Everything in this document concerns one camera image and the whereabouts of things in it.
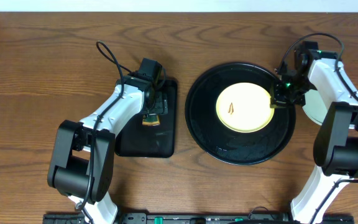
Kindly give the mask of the yellow green sponge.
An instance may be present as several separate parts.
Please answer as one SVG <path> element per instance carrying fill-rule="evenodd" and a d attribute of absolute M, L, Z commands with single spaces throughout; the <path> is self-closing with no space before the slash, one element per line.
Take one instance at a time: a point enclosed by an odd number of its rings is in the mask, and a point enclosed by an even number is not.
<path fill-rule="evenodd" d="M 160 118 L 157 114 L 145 114 L 142 118 L 143 126 L 158 126 L 160 125 Z"/>

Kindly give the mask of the yellow plate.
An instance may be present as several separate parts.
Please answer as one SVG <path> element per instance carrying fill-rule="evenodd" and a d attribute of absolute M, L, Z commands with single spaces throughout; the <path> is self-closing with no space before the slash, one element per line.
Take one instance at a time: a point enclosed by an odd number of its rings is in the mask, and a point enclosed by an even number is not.
<path fill-rule="evenodd" d="M 275 110 L 270 93 L 254 83 L 236 83 L 225 88 L 216 101 L 216 114 L 225 127 L 238 133 L 253 133 L 271 122 Z"/>

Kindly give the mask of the black round tray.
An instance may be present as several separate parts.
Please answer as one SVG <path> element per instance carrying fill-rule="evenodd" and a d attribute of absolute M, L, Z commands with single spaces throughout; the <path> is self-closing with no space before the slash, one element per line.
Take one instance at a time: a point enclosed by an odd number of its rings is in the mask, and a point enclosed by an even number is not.
<path fill-rule="evenodd" d="M 252 133 L 240 133 L 219 120 L 216 102 L 230 85 L 247 82 L 269 90 L 279 79 L 253 63 L 231 62 L 205 71 L 190 88 L 185 104 L 185 118 L 196 143 L 214 158 L 234 165 L 265 162 L 290 141 L 296 123 L 294 106 L 275 110 L 266 127 Z"/>

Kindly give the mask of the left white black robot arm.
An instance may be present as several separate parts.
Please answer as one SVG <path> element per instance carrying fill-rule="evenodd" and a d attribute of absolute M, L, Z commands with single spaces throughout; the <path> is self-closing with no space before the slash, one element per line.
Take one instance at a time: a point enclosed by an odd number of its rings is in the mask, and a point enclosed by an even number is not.
<path fill-rule="evenodd" d="M 108 190 L 118 134 L 136 115 L 166 114 L 167 103 L 167 94 L 155 91 L 151 82 L 125 77 L 94 113 L 59 125 L 47 182 L 75 203 L 86 223 L 116 219 L 118 208 Z"/>

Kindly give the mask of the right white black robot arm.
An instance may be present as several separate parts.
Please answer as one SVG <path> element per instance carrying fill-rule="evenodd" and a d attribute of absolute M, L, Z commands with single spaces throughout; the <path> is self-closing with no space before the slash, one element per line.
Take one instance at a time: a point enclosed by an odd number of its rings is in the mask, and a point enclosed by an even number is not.
<path fill-rule="evenodd" d="M 272 86 L 271 106 L 302 105 L 310 119 L 323 117 L 313 144 L 314 169 L 291 201 L 298 223 L 321 223 L 347 184 L 358 184 L 358 91 L 346 75 L 340 55 L 297 49 L 295 70 L 282 63 L 281 82 Z"/>

